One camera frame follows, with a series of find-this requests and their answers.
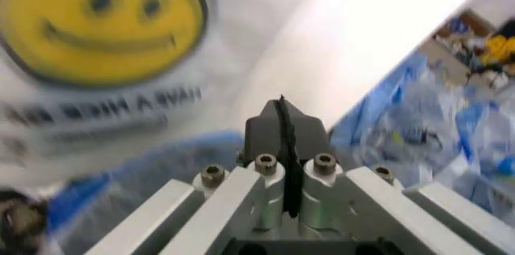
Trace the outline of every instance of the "smiley face eye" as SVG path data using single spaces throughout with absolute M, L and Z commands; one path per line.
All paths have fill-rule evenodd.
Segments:
M 156 17 L 161 11 L 162 5 L 159 0 L 143 0 L 143 11 L 147 18 Z
M 89 0 L 89 6 L 95 14 L 101 14 L 112 8 L 113 0 Z

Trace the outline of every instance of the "silver metal bar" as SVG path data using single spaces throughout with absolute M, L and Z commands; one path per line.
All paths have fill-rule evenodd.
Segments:
M 481 254 L 366 167 L 339 175 L 321 196 L 339 231 L 357 241 L 384 239 L 404 254 Z
M 221 254 L 232 238 L 250 234 L 265 204 L 261 175 L 237 167 L 160 254 Z
M 157 254 L 203 201 L 202 192 L 171 180 L 86 254 Z
M 485 254 L 515 254 L 515 231 L 440 183 L 405 195 Z

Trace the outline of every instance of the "smiley face print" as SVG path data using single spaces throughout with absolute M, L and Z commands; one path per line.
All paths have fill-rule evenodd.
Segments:
M 81 86 L 134 83 L 199 41 L 204 0 L 0 0 L 0 36 L 22 69 Z

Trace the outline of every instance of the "smiley face mouth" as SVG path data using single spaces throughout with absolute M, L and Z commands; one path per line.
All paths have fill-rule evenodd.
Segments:
M 85 39 L 75 34 L 59 30 L 50 21 L 43 23 L 43 33 L 48 39 L 56 39 L 67 45 L 91 51 L 128 53 L 165 48 L 169 45 L 176 47 L 175 35 L 173 34 L 147 40 L 108 42 Z

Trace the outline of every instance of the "screw head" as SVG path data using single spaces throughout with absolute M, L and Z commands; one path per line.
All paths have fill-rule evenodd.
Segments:
M 273 175 L 277 171 L 277 158 L 271 154 L 260 154 L 254 162 L 254 169 L 262 175 Z
M 380 176 L 383 180 L 385 180 L 388 184 L 391 184 L 393 186 L 393 182 L 395 181 L 395 177 L 391 173 L 391 171 L 388 168 L 385 168 L 383 166 L 378 166 L 375 169 L 375 172 L 378 176 Z
M 320 175 L 331 175 L 336 171 L 336 158 L 331 154 L 317 154 L 315 156 L 314 168 Z
M 225 177 L 226 172 L 220 165 L 208 165 L 200 172 L 200 178 L 206 187 L 218 187 Z

